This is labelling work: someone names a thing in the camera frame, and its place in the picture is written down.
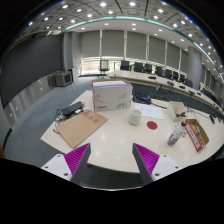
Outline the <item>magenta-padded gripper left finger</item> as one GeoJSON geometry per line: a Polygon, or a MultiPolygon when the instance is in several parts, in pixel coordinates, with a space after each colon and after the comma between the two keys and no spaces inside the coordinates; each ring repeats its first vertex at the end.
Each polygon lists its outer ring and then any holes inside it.
{"type": "Polygon", "coordinates": [[[65,155],[56,154],[42,166],[42,169],[80,185],[90,154],[91,145],[87,143],[65,155]]]}

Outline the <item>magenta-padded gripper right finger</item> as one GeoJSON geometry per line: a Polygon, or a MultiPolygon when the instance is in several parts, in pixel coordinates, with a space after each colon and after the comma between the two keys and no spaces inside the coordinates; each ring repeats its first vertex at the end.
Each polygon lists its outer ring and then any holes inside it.
{"type": "Polygon", "coordinates": [[[159,155],[137,143],[133,144],[132,153],[136,160],[143,185],[164,178],[181,169],[168,155],[159,155]]]}

